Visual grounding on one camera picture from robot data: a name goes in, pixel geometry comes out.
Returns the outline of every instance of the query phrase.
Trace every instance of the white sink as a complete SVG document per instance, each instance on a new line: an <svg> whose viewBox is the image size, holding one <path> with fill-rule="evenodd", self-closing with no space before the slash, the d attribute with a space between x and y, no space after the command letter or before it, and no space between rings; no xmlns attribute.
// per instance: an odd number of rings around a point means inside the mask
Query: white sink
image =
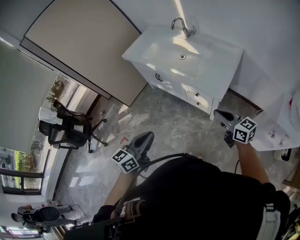
<svg viewBox="0 0 300 240"><path fill-rule="evenodd" d="M151 27L122 57L133 64L143 64L162 72L175 81L200 88L221 100L242 53L242 49L230 43L198 32L185 38L180 29Z"/></svg>

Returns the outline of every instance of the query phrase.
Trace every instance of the person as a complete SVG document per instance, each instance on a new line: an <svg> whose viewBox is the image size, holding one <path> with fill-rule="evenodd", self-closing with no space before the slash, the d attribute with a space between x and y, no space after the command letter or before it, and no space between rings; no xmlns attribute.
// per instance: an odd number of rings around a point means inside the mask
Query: person
<svg viewBox="0 0 300 240"><path fill-rule="evenodd" d="M270 183L250 144L236 142L236 146L241 175L222 172L185 154L164 163L133 187L120 215L125 222L119 227L121 239L256 240L264 207L270 205L280 212L276 236L280 238L290 210L289 198ZM120 174L93 223L114 217L133 175Z"/></svg>
<svg viewBox="0 0 300 240"><path fill-rule="evenodd" d="M71 211L75 211L75 209L69 205L57 206L55 208L59 211L60 215L69 213ZM38 230L39 232L41 231L41 228L43 228L43 227L48 228L48 227L55 227L55 226L68 225L68 224L73 224L73 225L78 224L78 219L71 220L71 219L64 219L61 217L54 221L51 221L51 222L43 222L42 224L38 223L38 221L29 221L28 214L33 216L32 219L35 219L34 214L36 211L37 211L37 209L33 209L32 206L30 204L28 204L28 205L19 207L18 213L17 214L12 213L11 218L15 222L22 223L22 225L27 229L34 229L34 230Z"/></svg>

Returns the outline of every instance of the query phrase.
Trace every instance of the roller shade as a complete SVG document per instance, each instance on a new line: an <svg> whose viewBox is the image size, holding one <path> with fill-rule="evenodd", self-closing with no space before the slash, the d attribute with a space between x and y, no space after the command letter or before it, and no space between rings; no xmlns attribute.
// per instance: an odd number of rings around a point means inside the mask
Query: roller shade
<svg viewBox="0 0 300 240"><path fill-rule="evenodd" d="M30 152L39 108L56 75L0 41L0 147Z"/></svg>

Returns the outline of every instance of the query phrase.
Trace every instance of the faucet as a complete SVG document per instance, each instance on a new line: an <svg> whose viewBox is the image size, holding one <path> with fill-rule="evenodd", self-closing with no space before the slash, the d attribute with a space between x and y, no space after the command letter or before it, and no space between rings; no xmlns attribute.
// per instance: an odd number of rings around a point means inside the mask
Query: faucet
<svg viewBox="0 0 300 240"><path fill-rule="evenodd" d="M171 24L171 29L174 30L174 25L176 23L177 20L180 20L181 21L181 24L182 24L182 31L184 32L184 35L186 35L186 38L189 38L191 35L194 35L196 33L196 30L195 30L195 27L193 26L193 30L189 30L187 29L185 23L184 23L184 20L182 19L182 17L176 17L172 24Z"/></svg>

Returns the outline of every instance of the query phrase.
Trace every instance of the sink drain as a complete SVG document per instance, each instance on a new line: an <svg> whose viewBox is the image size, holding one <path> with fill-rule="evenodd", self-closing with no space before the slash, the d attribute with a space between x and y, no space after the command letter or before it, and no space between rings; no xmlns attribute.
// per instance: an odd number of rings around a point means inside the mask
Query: sink drain
<svg viewBox="0 0 300 240"><path fill-rule="evenodd" d="M184 55L184 54L179 55L180 60L184 60L185 58L186 58L186 55Z"/></svg>

